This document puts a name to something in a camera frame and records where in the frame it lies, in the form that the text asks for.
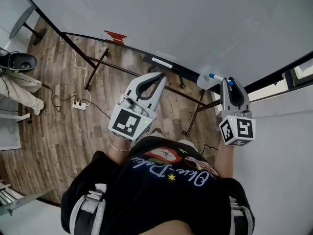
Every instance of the white stand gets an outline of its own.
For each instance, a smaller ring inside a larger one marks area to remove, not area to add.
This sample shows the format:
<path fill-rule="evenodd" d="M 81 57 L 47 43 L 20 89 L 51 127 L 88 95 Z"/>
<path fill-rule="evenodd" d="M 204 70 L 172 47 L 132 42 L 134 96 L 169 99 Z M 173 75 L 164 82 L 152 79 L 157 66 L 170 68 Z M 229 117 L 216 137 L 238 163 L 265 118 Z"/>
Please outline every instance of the white stand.
<path fill-rule="evenodd" d="M 23 116 L 17 115 L 9 115 L 9 114 L 0 114 L 0 118 L 8 118 L 8 119 L 15 119 L 16 122 L 22 121 L 24 119 L 30 118 L 30 113 L 27 113 Z"/>

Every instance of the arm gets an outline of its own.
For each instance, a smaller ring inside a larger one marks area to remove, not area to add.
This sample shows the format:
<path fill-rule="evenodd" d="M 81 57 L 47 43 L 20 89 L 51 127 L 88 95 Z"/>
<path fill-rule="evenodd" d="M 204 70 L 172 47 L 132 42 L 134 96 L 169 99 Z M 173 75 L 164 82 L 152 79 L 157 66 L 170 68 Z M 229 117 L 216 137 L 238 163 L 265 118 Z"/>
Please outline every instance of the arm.
<path fill-rule="evenodd" d="M 107 152 L 107 156 L 114 161 L 115 163 L 117 163 L 118 165 L 122 164 L 126 158 L 128 157 L 128 152 L 131 148 L 131 144 L 130 142 L 126 141 L 125 139 L 119 138 L 119 137 L 115 137 L 112 145 L 115 147 L 113 148 L 113 146 L 111 145 L 111 147 L 109 148 L 108 152 Z"/>
<path fill-rule="evenodd" d="M 78 199 L 89 190 L 94 190 L 95 184 L 106 184 L 117 167 L 118 165 L 113 160 L 102 153 L 76 176 L 61 199 L 61 224 L 67 233 L 70 233 L 70 215 Z"/>
<path fill-rule="evenodd" d="M 219 151 L 214 162 L 214 169 L 221 178 L 233 177 L 233 155 L 234 147 L 226 146 L 221 138 Z"/>

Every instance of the whiteboard eraser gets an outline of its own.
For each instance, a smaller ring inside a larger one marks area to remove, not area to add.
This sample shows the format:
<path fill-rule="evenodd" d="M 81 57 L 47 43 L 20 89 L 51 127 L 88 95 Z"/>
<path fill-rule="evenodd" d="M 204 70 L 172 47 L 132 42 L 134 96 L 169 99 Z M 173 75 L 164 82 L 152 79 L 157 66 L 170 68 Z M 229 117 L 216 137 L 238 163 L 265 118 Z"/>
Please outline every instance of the whiteboard eraser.
<path fill-rule="evenodd" d="M 152 61 L 153 61 L 153 62 L 156 62 L 156 63 L 158 63 L 158 64 L 161 64 L 161 65 L 163 65 L 163 66 L 165 66 L 165 67 L 167 67 L 167 68 L 170 68 L 170 69 L 173 67 L 173 65 L 170 65 L 170 64 L 168 64 L 168 63 L 165 63 L 164 61 L 159 60 L 159 59 L 157 59 L 157 58 L 155 58 L 155 57 L 152 58 Z"/>

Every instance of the marker cube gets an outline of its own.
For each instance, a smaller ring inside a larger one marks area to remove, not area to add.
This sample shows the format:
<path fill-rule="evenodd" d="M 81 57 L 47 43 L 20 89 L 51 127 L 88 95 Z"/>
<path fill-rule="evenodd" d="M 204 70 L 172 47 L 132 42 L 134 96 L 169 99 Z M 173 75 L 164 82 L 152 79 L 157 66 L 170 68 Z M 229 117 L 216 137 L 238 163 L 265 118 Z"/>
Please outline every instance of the marker cube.
<path fill-rule="evenodd" d="M 226 145 L 243 146 L 255 140 L 255 119 L 226 116 L 219 127 Z"/>
<path fill-rule="evenodd" d="M 152 122 L 151 118 L 116 104 L 109 123 L 109 130 L 120 138 L 136 142 L 148 131 Z"/>

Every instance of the bracelet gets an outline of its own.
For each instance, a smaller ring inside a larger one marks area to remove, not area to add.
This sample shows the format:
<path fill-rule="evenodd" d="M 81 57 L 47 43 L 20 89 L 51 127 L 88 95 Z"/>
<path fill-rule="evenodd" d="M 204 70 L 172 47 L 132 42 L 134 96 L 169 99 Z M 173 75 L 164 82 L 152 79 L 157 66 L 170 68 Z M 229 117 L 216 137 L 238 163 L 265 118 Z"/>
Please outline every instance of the bracelet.
<path fill-rule="evenodd" d="M 129 149 L 127 149 L 127 150 L 120 150 L 120 149 L 117 149 L 116 147 L 114 147 L 113 142 L 111 142 L 111 146 L 112 146 L 115 150 L 122 151 L 122 152 L 126 152 L 126 151 L 129 151 L 129 150 L 131 149 L 131 147 L 129 147 Z"/>

